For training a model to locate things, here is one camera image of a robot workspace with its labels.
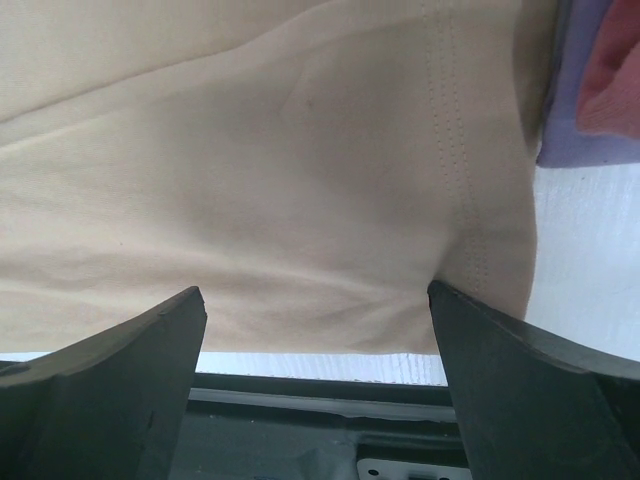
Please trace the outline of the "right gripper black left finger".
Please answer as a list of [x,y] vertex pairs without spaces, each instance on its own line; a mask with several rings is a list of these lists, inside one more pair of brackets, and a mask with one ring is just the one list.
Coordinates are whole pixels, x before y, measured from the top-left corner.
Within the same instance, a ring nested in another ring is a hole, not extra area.
[[206,323],[189,287],[61,350],[2,363],[2,478],[168,478]]

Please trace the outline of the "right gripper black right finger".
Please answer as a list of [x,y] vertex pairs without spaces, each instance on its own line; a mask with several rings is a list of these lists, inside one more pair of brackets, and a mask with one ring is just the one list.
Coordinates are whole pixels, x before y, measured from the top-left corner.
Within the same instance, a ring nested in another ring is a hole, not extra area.
[[432,282],[429,303],[475,479],[636,479],[639,364]]

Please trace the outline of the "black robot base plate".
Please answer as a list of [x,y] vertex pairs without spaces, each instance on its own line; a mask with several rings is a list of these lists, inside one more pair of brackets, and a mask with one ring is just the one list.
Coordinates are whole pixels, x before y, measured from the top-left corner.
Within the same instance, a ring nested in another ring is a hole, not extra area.
[[444,387],[196,375],[172,479],[469,479]]

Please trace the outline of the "beige t shirt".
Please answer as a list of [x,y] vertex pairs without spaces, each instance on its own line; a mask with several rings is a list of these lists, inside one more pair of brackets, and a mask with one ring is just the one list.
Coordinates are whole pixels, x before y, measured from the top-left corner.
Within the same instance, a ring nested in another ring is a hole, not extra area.
[[427,353],[523,318],[553,1],[5,1],[1,348],[191,286],[204,348]]

